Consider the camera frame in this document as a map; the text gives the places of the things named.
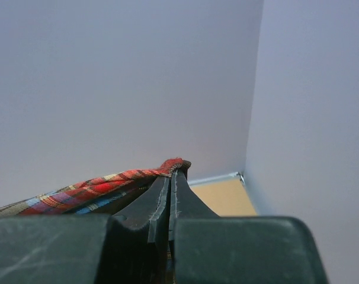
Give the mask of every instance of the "gray wall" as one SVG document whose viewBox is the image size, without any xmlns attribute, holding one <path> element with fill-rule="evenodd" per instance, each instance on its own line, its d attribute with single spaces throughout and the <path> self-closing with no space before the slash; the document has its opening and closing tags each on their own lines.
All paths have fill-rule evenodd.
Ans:
<svg viewBox="0 0 359 284">
<path fill-rule="evenodd" d="M 262 1 L 0 1 L 0 205 L 181 156 L 243 168 Z"/>
<path fill-rule="evenodd" d="M 359 1 L 266 1 L 245 176 L 305 220 L 331 283 L 359 283 Z"/>
</svg>

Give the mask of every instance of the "scratched surface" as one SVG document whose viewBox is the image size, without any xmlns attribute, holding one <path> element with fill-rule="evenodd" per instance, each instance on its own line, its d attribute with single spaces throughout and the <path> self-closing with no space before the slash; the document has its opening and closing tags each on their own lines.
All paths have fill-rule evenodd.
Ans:
<svg viewBox="0 0 359 284">
<path fill-rule="evenodd" d="M 105 215 L 1 219 L 0 283 L 93 283 L 107 220 Z"/>
</svg>

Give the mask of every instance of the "plaid cloth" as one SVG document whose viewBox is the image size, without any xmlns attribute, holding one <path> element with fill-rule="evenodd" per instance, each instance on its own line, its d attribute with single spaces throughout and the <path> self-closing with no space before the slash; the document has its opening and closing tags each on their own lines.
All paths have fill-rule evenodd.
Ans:
<svg viewBox="0 0 359 284">
<path fill-rule="evenodd" d="M 33 214 L 86 214 L 99 212 L 102 208 L 105 208 L 103 212 L 114 214 L 116 212 L 107 211 L 111 210 L 107 205 L 135 193 L 141 194 L 156 177 L 170 178 L 174 170 L 182 169 L 186 172 L 190 165 L 190 162 L 176 158 L 165 161 L 157 169 L 128 170 L 97 177 L 58 191 L 3 206 L 0 208 L 0 217 Z"/>
</svg>

